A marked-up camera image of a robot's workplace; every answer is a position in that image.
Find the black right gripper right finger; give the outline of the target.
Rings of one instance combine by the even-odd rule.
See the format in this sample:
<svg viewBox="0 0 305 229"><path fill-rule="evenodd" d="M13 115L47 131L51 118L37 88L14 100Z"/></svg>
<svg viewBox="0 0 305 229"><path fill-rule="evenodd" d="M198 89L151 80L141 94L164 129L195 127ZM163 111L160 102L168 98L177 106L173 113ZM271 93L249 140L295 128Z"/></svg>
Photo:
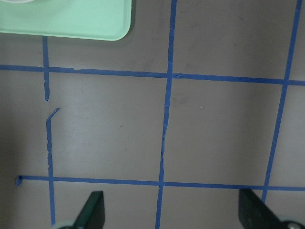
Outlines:
<svg viewBox="0 0 305 229"><path fill-rule="evenodd" d="M280 220L251 190L242 188L238 195L238 218L244 229L303 229L291 220Z"/></svg>

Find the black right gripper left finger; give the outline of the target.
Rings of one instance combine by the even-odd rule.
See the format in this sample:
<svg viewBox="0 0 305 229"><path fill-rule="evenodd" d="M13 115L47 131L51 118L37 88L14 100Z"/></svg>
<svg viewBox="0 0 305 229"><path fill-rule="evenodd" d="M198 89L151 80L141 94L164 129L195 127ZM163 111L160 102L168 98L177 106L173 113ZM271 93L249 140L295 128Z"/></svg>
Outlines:
<svg viewBox="0 0 305 229"><path fill-rule="evenodd" d="M90 194L82 210L72 225L73 229L102 229L105 224L103 191Z"/></svg>

